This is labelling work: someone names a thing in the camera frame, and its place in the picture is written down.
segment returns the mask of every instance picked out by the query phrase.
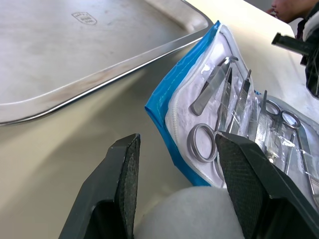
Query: countertop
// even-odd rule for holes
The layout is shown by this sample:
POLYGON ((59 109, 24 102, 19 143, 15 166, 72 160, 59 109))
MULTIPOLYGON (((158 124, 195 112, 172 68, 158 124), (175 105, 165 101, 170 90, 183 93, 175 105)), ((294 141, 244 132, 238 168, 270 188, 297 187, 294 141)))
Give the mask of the countertop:
MULTIPOLYGON (((271 45, 292 29, 242 0, 190 0, 232 31, 255 89, 319 122, 319 101, 305 87, 301 56, 271 45)), ((174 167, 144 105, 185 48, 36 121, 0 127, 0 236, 58 238, 77 193, 108 147, 141 134, 136 224, 173 192, 191 186, 174 167)))

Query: forceps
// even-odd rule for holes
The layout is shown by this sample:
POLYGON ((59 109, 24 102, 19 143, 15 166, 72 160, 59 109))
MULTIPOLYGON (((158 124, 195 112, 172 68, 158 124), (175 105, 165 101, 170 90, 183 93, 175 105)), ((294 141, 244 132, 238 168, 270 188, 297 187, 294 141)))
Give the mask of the forceps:
MULTIPOLYGON (((295 114, 293 114, 289 111, 280 110, 279 106, 270 100, 267 100, 267 103, 270 104, 273 107, 273 109, 275 110, 274 113, 270 112, 268 110, 266 110, 266 111, 267 111, 267 114, 274 119, 274 121, 275 121, 274 128, 275 129, 277 128, 277 133, 281 134, 281 130, 282 130, 283 125, 287 126, 288 128, 290 128, 296 132, 298 144, 299 144, 299 148, 300 148, 300 155, 302 158, 305 176, 307 178, 310 193, 312 195, 312 198, 313 198, 313 201, 314 201, 316 207, 319 209, 319 180, 314 177, 314 174, 316 174, 316 170, 312 164, 313 159, 311 157, 311 151, 310 151, 305 128, 301 124, 300 120, 298 119, 298 117, 295 114), (293 120, 295 121, 295 123, 288 122, 285 119, 284 115, 288 115, 288 116, 292 117, 293 120)), ((295 139, 294 134, 295 133, 293 132, 293 134, 290 138, 291 142, 293 142, 295 139)), ((291 152, 288 152, 288 155, 287 155, 286 160, 285 160, 285 169, 284 169, 286 171, 285 173, 287 173, 287 170, 288 170, 288 166, 290 163, 290 157, 291 157, 291 152)))

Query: person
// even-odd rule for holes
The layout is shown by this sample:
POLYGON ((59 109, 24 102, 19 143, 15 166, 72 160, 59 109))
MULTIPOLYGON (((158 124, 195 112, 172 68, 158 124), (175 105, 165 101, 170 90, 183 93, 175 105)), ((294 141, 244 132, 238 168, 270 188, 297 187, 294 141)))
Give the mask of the person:
POLYGON ((274 0, 266 12, 285 23, 302 18, 296 35, 297 39, 302 39, 305 23, 319 10, 318 2, 319 0, 274 0))

